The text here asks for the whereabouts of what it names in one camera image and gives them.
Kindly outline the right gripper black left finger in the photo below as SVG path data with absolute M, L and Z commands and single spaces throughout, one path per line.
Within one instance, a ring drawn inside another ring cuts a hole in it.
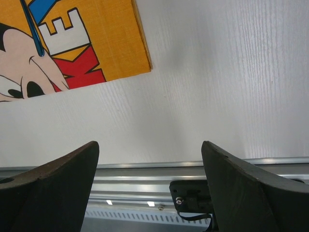
M 79 232 L 99 158 L 91 141 L 56 160 L 0 181 L 2 232 Z

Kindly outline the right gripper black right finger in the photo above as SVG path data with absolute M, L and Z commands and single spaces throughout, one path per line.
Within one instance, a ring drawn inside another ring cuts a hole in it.
M 221 232 L 307 232 L 309 186 L 265 171 L 210 141 L 201 147 Z

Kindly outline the blue metal spoon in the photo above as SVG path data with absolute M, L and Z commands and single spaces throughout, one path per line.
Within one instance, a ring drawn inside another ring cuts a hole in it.
M 27 4 L 24 0 L 20 0 L 20 3 L 21 3 L 21 6 L 22 6 L 22 9 L 23 9 L 23 12 L 25 14 L 25 17 L 26 17 L 32 38 L 34 40 L 34 44 L 35 44 L 37 53 L 40 57 L 43 57 L 44 56 L 44 48 L 43 48 L 41 39 L 38 35 L 38 32 L 36 30 L 36 26 L 35 26 L 35 24 L 32 20 L 32 17 L 31 17 L 31 14 L 29 12 L 29 9 L 27 7 Z

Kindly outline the orange cartoon mouse placemat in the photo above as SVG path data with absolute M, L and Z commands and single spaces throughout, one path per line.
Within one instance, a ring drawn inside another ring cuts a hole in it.
M 150 54 L 134 0 L 25 2 L 44 56 L 37 53 L 20 1 L 1 1 L 1 102 L 150 72 Z

